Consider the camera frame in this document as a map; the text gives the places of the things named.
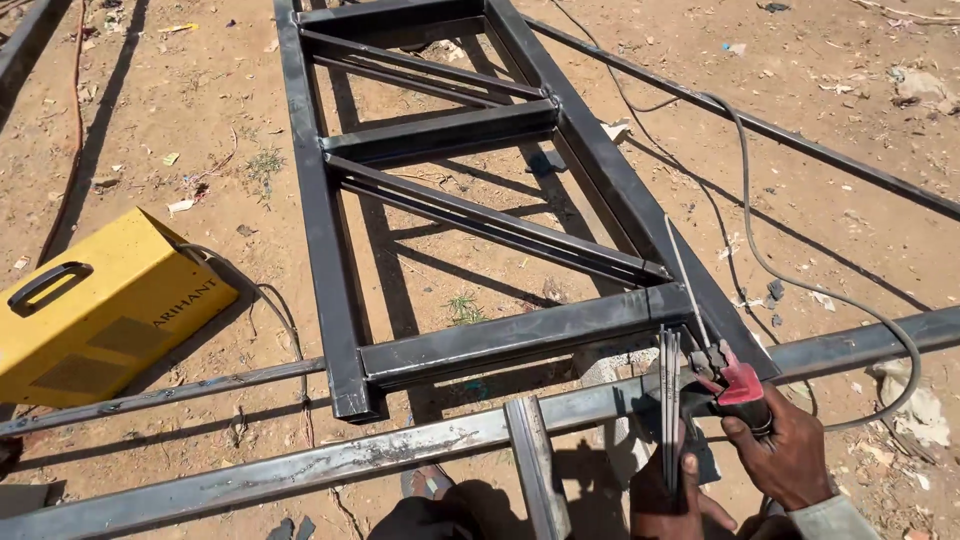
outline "welding machine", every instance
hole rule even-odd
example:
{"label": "welding machine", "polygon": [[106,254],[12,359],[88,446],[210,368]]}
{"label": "welding machine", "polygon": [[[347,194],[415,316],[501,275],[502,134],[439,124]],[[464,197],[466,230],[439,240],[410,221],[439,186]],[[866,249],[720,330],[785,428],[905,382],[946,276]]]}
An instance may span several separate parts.
{"label": "welding machine", "polygon": [[0,402],[109,399],[233,302],[183,243],[133,209],[4,291]]}

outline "dirt ground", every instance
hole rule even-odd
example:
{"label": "dirt ground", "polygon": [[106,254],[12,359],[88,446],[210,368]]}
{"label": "dirt ground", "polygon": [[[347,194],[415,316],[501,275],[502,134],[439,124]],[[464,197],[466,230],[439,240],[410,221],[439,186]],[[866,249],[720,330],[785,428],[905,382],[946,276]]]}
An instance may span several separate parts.
{"label": "dirt ground", "polygon": [[[516,5],[582,36],[550,2]],[[960,117],[923,106],[895,107],[888,74],[893,66],[920,69],[960,93],[956,27],[894,28],[889,19],[850,0],[802,0],[789,11],[774,13],[754,2],[732,0],[573,0],[564,6],[608,50],[717,93],[742,110],[910,183],[953,200],[960,197],[960,166],[953,156],[960,145]],[[931,15],[960,12],[956,0],[903,0],[896,7]],[[99,30],[88,40],[92,45],[86,46],[81,72],[89,97],[83,105],[86,147],[80,180],[89,190],[71,241],[140,206],[190,241],[230,258],[255,281],[273,284],[292,309],[304,354],[321,354],[279,52],[270,46],[276,38],[271,3],[126,0],[119,22],[123,28],[113,33],[105,27],[108,12],[112,10],[104,9],[101,0],[88,10],[87,26]],[[0,134],[5,224],[0,287],[11,286],[33,268],[16,270],[13,265],[22,256],[36,259],[69,170],[72,128],[66,110],[74,47],[70,35],[77,14],[72,7],[61,22]],[[8,34],[18,16],[16,9],[6,12],[0,32]],[[159,32],[185,23],[199,28]],[[746,45],[742,56],[725,50],[725,44],[738,43]],[[499,64],[484,39],[465,38],[460,44],[465,56],[438,46],[423,54],[479,71]],[[602,64],[549,40],[544,45],[598,118],[612,122],[628,115]],[[333,134],[452,107],[352,76],[333,75],[331,81],[325,69],[318,70],[318,77]],[[622,80],[642,106],[668,97],[627,77]],[[823,89],[837,85],[853,90]],[[339,88],[336,94],[333,87]],[[633,136],[620,145],[627,160],[732,299],[740,287],[746,287],[749,298],[765,296],[771,277],[745,245],[740,154],[732,124],[685,103],[642,114],[641,120],[660,147],[631,120]],[[192,209],[168,218],[167,204],[194,194],[196,187],[184,178],[210,170],[229,155],[232,133],[236,153],[204,178],[208,193]],[[753,134],[748,138],[756,242],[771,264],[893,317],[956,304],[960,267],[951,262],[960,258],[956,223],[774,142]],[[611,245],[568,173],[541,179],[524,173],[523,156],[534,151],[503,150],[394,172]],[[180,155],[168,166],[163,160],[172,153]],[[108,180],[119,182],[94,185]],[[584,275],[399,210],[349,195],[345,200],[376,342],[446,328],[455,317],[448,304],[458,298],[482,308],[479,316],[496,318],[598,295]],[[246,226],[242,233],[240,226]],[[728,244],[732,255],[726,257],[722,250]],[[790,285],[776,309],[782,326],[771,323],[774,312],[764,307],[741,311],[767,346],[870,321],[840,303],[828,311]],[[256,338],[243,313],[234,309],[221,317],[219,332],[191,340],[182,354],[159,364],[132,390],[289,361],[270,311],[262,303],[255,305]],[[939,397],[952,426],[960,419],[960,395],[951,387],[960,377],[955,355],[949,350],[924,357],[924,385]],[[330,416],[322,374],[309,381],[317,405],[318,444],[392,430],[406,424],[408,416],[422,423],[499,406],[532,388],[545,395],[576,384],[568,358],[560,358],[525,370],[522,377],[457,380],[392,395],[389,420],[356,427]],[[808,397],[803,391],[787,393],[798,405],[815,410],[825,424],[865,415],[876,400],[875,381],[860,372],[815,380],[810,388]],[[5,481],[65,481],[62,499],[69,502],[301,450],[298,391],[298,382],[288,380],[35,435],[17,471]],[[226,435],[235,405],[244,408],[249,422],[236,446]],[[715,422],[704,425],[708,435],[719,433]],[[938,465],[900,452],[892,463],[881,463],[869,448],[890,450],[888,440],[886,431],[873,427],[828,434],[828,467],[841,489],[884,538],[900,539],[911,528],[931,537],[960,537],[960,503],[955,502],[960,454],[935,445],[931,451]],[[625,537],[620,492],[609,471],[604,472],[602,455],[589,450],[592,437],[575,433],[554,444],[558,451],[569,451],[564,455],[580,448],[588,463],[573,466],[567,485],[575,529]],[[724,478],[707,490],[742,522],[756,512],[760,496],[732,448],[723,442],[711,447]],[[519,530],[528,528],[520,522],[525,510],[509,451],[451,461],[445,468],[457,481],[486,482],[477,486],[484,504],[513,511],[497,522],[496,537],[518,537]],[[596,475],[581,478],[583,471]],[[926,488],[918,474],[929,480]],[[345,486],[340,497],[366,534],[396,503],[397,477]],[[283,517],[299,522],[304,515],[318,526],[315,538],[349,537],[345,515],[325,489],[137,537],[258,538]]]}

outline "metal frame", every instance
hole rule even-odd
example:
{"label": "metal frame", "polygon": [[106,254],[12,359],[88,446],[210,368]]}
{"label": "metal frame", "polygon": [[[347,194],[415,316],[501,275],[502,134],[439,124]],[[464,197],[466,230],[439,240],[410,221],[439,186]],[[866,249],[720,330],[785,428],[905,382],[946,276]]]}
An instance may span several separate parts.
{"label": "metal frame", "polygon": [[[37,0],[0,53],[0,126],[68,4],[68,0]],[[334,415],[351,422],[366,422],[383,415],[382,398],[387,392],[517,366],[581,348],[616,347],[624,340],[654,332],[660,324],[683,327],[691,322],[693,306],[684,287],[674,281],[678,262],[663,225],[663,210],[607,139],[531,28],[704,110],[726,116],[710,98],[526,18],[509,0],[376,0],[310,12],[302,10],[300,0],[275,0],[275,8],[325,357],[21,418],[0,424],[0,436],[50,429],[324,369]],[[513,74],[513,81],[388,50],[477,33],[486,33]],[[319,102],[316,65],[412,88],[459,103],[467,111],[328,136]],[[737,114],[747,129],[960,220],[960,205],[955,202],[749,114]],[[545,140],[552,140],[561,152],[619,251],[381,170]],[[349,230],[342,215],[344,190],[470,231],[627,290],[574,305],[373,344],[350,251]],[[706,268],[679,234],[675,235],[711,338],[727,339],[762,379],[786,383],[903,356],[899,341],[882,325],[779,345],[767,355]],[[905,317],[898,323],[922,352],[960,344],[960,307]],[[691,381],[692,377],[684,373],[682,380]],[[545,398],[540,401],[545,429],[576,430],[642,412],[656,406],[645,396],[657,385],[656,375],[644,376]],[[536,414],[522,416],[529,420]],[[281,455],[46,508],[2,520],[0,530],[10,538],[127,534],[287,497],[332,482],[391,473],[425,459],[502,446],[511,438],[508,425],[516,425],[516,419],[510,418],[509,411],[488,410]],[[515,436],[513,442],[515,446],[532,448],[536,440]],[[535,473],[529,478],[531,489],[536,483],[543,484],[546,478],[540,466],[540,475]]]}

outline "person's hand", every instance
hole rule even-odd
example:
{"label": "person's hand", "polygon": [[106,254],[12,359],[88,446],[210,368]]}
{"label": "person's hand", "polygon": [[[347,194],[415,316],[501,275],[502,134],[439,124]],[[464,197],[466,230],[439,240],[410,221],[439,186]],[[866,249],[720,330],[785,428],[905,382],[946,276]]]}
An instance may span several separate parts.
{"label": "person's hand", "polygon": [[824,425],[787,401],[773,384],[764,384],[763,394],[774,417],[767,440],[754,439],[738,418],[728,416],[720,423],[756,489],[790,512],[832,498]]}
{"label": "person's hand", "polygon": [[636,539],[688,540],[704,537],[703,516],[721,527],[736,530],[736,521],[719,503],[700,491],[697,456],[684,454],[676,498],[663,482],[662,447],[630,479],[630,534]]}

